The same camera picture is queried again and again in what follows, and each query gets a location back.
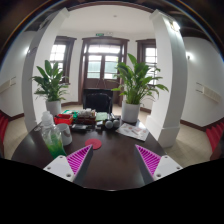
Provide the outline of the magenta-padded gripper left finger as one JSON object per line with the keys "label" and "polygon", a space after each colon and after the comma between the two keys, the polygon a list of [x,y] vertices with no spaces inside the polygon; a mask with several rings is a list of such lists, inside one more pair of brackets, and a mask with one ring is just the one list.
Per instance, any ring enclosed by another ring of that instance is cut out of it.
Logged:
{"label": "magenta-padded gripper left finger", "polygon": [[59,155],[44,170],[81,186],[92,156],[93,146],[88,145],[68,156]]}

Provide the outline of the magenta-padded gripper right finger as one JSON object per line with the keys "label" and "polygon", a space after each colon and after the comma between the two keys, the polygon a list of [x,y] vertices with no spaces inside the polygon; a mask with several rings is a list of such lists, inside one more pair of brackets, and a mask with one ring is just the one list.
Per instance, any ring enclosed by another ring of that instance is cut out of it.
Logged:
{"label": "magenta-padded gripper right finger", "polygon": [[140,145],[135,146],[135,156],[145,184],[160,180],[182,169],[170,156],[159,156]]}

